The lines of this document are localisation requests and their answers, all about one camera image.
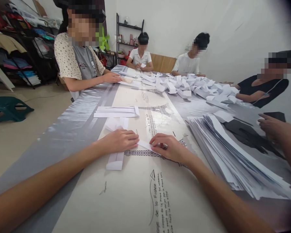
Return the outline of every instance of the eiffel tower print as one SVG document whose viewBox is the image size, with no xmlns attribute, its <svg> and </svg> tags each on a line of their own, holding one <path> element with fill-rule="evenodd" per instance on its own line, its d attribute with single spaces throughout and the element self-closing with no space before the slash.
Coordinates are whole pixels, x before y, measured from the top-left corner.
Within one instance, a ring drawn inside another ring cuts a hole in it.
<svg viewBox="0 0 291 233">
<path fill-rule="evenodd" d="M 187 144 L 185 143 L 185 141 L 183 139 L 181 139 L 179 141 L 183 146 L 187 146 Z M 124 151 L 124 155 L 126 156 L 131 156 L 131 155 L 137 155 L 137 156 L 151 156 L 151 157 L 160 157 L 164 160 L 169 160 L 169 161 L 172 161 L 172 162 L 175 162 L 173 160 L 170 160 L 170 159 L 167 159 L 165 158 L 164 156 L 161 156 L 157 153 L 155 153 L 154 151 L 151 151 L 151 150 L 126 150 Z M 188 168 L 186 165 L 184 165 L 183 163 L 179 163 L 179 162 L 176 162 L 179 167 L 186 167 Z"/>
<path fill-rule="evenodd" d="M 155 107 L 139 107 L 139 109 L 144 109 L 144 110 L 150 110 L 152 112 L 158 112 L 162 115 L 166 115 L 166 116 L 171 116 L 170 113 L 166 112 L 167 106 L 166 105 L 161 105 L 161 106 L 155 106 Z"/>
<path fill-rule="evenodd" d="M 133 90 L 139 90 L 139 91 L 147 91 L 147 92 L 151 92 L 160 96 L 163 96 L 162 92 L 157 91 L 157 89 L 139 89 L 139 88 L 131 88 Z"/>
</svg>

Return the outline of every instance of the polka dot sleeve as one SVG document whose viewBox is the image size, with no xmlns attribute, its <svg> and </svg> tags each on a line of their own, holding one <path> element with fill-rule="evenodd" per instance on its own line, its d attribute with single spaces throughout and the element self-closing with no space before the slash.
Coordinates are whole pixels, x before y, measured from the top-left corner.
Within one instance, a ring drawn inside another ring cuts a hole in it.
<svg viewBox="0 0 291 233">
<path fill-rule="evenodd" d="M 74 51 L 69 46 L 67 33 L 60 33 L 56 36 L 54 52 L 60 70 L 60 77 L 82 80 L 81 71 L 75 59 Z"/>
</svg>

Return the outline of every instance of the white t-shirt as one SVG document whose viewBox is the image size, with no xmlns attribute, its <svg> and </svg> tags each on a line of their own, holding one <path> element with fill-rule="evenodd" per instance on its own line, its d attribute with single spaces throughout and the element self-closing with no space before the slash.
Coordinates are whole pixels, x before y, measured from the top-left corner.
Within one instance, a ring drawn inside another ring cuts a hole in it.
<svg viewBox="0 0 291 233">
<path fill-rule="evenodd" d="M 189 58 L 188 53 L 178 56 L 175 66 L 172 71 L 178 71 L 182 76 L 187 76 L 187 74 L 199 73 L 199 57 Z"/>
<path fill-rule="evenodd" d="M 133 60 L 133 64 L 134 65 L 137 65 L 139 63 L 141 64 L 147 64 L 147 63 L 150 63 L 152 61 L 151 59 L 151 55 L 148 51 L 145 51 L 143 53 L 143 56 L 142 58 L 140 58 L 139 56 L 139 52 L 138 52 L 138 48 L 136 49 L 133 49 L 131 52 L 130 52 L 130 55 L 129 57 Z"/>
</svg>

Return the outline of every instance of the black hair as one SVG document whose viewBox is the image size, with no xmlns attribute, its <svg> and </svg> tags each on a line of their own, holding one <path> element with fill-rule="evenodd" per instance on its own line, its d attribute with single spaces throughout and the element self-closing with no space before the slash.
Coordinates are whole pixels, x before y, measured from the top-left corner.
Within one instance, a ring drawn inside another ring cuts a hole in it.
<svg viewBox="0 0 291 233">
<path fill-rule="evenodd" d="M 86 15 L 88 18 L 95 19 L 96 23 L 103 23 L 106 19 L 106 13 L 103 9 L 96 7 L 95 0 L 53 0 L 55 5 L 61 8 L 63 22 L 60 25 L 59 33 L 67 32 L 69 24 L 67 9 L 74 10 L 76 14 Z"/>
<path fill-rule="evenodd" d="M 67 32 L 67 27 L 68 27 L 68 22 L 69 22 L 67 7 L 63 7 L 61 9 L 61 12 L 62 12 L 63 21 L 62 21 L 60 28 L 58 30 L 58 34 L 63 33 L 63 32 Z"/>
<path fill-rule="evenodd" d="M 291 50 L 272 53 L 271 57 L 268 58 L 268 63 L 291 64 Z"/>
<path fill-rule="evenodd" d="M 147 45 L 149 42 L 149 36 L 146 32 L 141 32 L 138 37 L 139 45 Z"/>
<path fill-rule="evenodd" d="M 205 50 L 210 42 L 210 35 L 208 33 L 200 33 L 194 40 L 194 45 L 198 46 L 199 50 Z"/>
</svg>

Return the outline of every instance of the finger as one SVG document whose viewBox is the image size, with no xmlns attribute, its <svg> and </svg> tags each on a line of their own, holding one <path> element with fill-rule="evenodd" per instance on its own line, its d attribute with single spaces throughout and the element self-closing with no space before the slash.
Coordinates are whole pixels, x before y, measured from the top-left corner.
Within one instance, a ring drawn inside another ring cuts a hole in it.
<svg viewBox="0 0 291 233">
<path fill-rule="evenodd" d="M 168 146 L 168 144 L 170 144 L 170 138 L 156 138 L 155 141 L 152 143 L 152 146 L 155 147 L 158 144 L 166 144 Z"/>
<path fill-rule="evenodd" d="M 134 144 L 137 144 L 139 141 L 140 141 L 139 138 L 134 139 L 134 140 L 128 140 L 127 146 L 132 146 Z"/>
<path fill-rule="evenodd" d="M 264 120 L 264 119 L 258 119 L 258 122 L 260 122 L 260 123 L 265 123 L 266 122 L 266 120 Z"/>
<path fill-rule="evenodd" d="M 133 139 L 137 139 L 137 138 L 139 138 L 139 135 L 138 135 L 138 134 L 127 134 L 127 135 L 126 135 L 126 138 L 127 138 L 128 140 L 133 140 Z"/>
<path fill-rule="evenodd" d="M 259 114 L 260 117 L 263 117 L 265 120 L 268 120 L 268 119 L 271 119 L 272 117 L 268 116 L 268 115 L 265 115 L 263 113 L 260 113 Z"/>
<path fill-rule="evenodd" d="M 158 133 L 150 140 L 150 144 L 152 144 L 156 138 L 168 138 L 168 137 L 172 137 L 172 135 Z"/>
<path fill-rule="evenodd" d="M 137 146 L 138 146 L 138 144 L 136 143 L 136 144 L 134 144 L 132 146 L 127 147 L 126 150 L 131 150 L 133 148 L 136 148 Z"/>
<path fill-rule="evenodd" d="M 151 147 L 151 148 L 152 148 L 152 150 L 153 150 L 154 152 L 156 152 L 156 153 L 158 153 L 158 154 L 160 154 L 160 155 L 166 157 L 166 154 L 167 154 L 167 151 L 166 151 L 166 150 L 163 150 L 163 149 L 161 149 L 161 148 L 159 148 L 159 147 Z"/>
<path fill-rule="evenodd" d="M 124 134 L 135 134 L 135 132 L 132 130 L 126 130 L 126 132 L 124 132 Z"/>
</svg>

